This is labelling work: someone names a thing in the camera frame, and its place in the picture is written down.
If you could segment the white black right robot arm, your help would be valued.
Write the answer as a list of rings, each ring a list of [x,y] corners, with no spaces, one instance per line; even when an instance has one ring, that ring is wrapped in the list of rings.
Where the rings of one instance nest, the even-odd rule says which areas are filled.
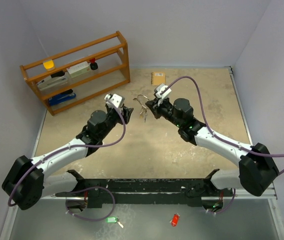
[[[245,144],[210,132],[206,124],[194,117],[189,100],[178,98],[170,103],[169,99],[161,101],[155,98],[147,101],[146,106],[156,119],[163,117],[177,126],[178,134],[185,142],[209,149],[238,167],[237,170],[216,171],[204,183],[208,195],[215,196],[222,189],[234,188],[245,189],[251,195],[259,197],[279,175],[265,145],[257,143],[249,147],[249,151],[245,151]]]

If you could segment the silver key bunch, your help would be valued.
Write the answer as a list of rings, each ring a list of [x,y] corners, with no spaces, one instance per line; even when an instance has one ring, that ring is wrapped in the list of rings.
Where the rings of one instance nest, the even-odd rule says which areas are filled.
[[[144,122],[146,122],[147,116],[148,116],[147,107],[142,105],[140,111],[140,118],[143,119]]]

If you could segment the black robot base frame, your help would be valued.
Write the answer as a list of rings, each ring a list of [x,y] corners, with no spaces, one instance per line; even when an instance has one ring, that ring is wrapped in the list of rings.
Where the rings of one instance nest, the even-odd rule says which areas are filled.
[[[233,190],[217,189],[210,182],[215,169],[205,178],[83,178],[75,170],[69,170],[76,178],[73,190],[64,190],[57,197],[70,200],[86,197],[88,208],[101,208],[103,204],[132,205],[187,205],[201,207],[203,201],[213,206],[213,201],[221,201],[222,197],[230,197]]]

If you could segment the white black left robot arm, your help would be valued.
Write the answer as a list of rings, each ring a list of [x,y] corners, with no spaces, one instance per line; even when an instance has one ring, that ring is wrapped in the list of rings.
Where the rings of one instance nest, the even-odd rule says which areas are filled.
[[[81,195],[85,181],[75,172],[66,172],[70,181],[66,185],[64,180],[61,189],[49,191],[46,181],[64,166],[106,148],[104,138],[116,124],[125,128],[133,112],[133,108],[126,106],[108,106],[106,109],[94,111],[82,131],[66,145],[41,156],[27,158],[23,155],[17,158],[2,184],[2,189],[9,195],[8,206],[27,210],[43,196],[63,192]]]

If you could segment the large metal keyring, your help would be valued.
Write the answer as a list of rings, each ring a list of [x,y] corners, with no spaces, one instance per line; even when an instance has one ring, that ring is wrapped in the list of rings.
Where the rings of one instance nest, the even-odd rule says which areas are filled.
[[[143,94],[138,94],[133,101],[138,102],[141,106],[146,107],[146,103],[149,101],[149,98]]]

